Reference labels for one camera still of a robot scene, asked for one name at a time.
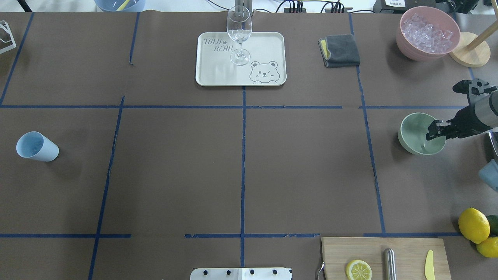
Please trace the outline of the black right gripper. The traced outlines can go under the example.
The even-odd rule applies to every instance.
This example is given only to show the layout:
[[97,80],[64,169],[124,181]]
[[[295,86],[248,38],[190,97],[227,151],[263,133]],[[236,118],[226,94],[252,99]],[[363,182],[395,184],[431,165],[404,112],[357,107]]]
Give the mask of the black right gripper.
[[448,122],[431,122],[426,134],[427,141],[466,138],[497,128],[497,86],[481,79],[462,80],[453,86],[453,91],[468,94],[468,106],[459,110]]

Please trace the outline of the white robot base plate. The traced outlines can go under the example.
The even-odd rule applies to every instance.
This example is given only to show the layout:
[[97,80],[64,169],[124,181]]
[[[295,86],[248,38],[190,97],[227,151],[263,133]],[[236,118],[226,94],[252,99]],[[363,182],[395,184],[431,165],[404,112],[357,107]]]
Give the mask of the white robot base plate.
[[261,268],[197,268],[191,280],[291,280],[292,269],[284,267]]

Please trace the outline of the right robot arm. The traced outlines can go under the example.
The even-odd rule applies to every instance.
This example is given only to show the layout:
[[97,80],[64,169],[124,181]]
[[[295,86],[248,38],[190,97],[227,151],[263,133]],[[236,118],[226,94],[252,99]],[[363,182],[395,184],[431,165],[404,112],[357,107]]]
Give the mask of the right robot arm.
[[428,127],[427,140],[467,138],[498,126],[497,87],[479,78],[462,80],[453,86],[456,93],[466,94],[468,106],[459,110],[453,119],[434,120]]

